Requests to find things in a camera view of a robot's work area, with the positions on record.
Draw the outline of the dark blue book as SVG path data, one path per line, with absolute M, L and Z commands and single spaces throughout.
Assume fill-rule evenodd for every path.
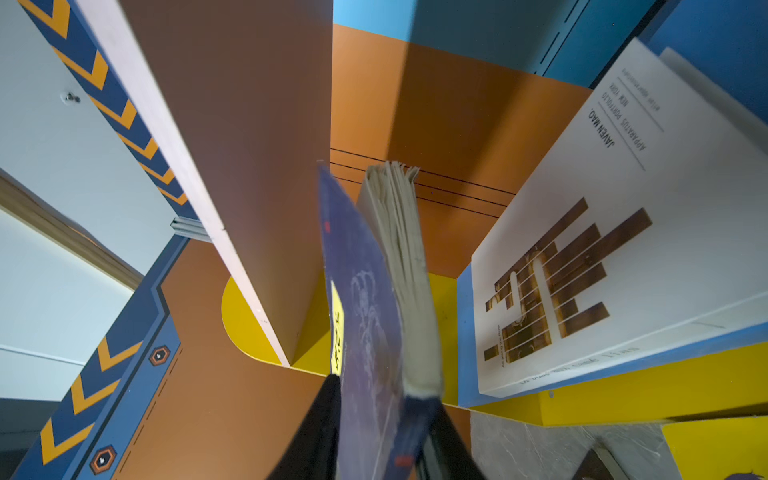
M 406 479 L 444 392 L 415 193 L 418 170 L 368 168 L 356 199 L 320 168 L 322 251 L 340 379 L 340 479 Z

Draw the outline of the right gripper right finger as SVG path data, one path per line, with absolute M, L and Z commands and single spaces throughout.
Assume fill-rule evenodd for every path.
M 444 406 L 438 409 L 415 472 L 420 480 L 485 479 Z

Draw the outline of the white book with brown bars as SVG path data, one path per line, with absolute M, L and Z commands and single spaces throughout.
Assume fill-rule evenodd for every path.
M 766 323 L 766 150 L 673 57 L 631 41 L 474 252 L 482 395 Z

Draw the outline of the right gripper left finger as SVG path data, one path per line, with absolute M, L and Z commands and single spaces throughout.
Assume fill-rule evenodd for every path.
M 336 478 L 341 379 L 328 375 L 268 479 Z

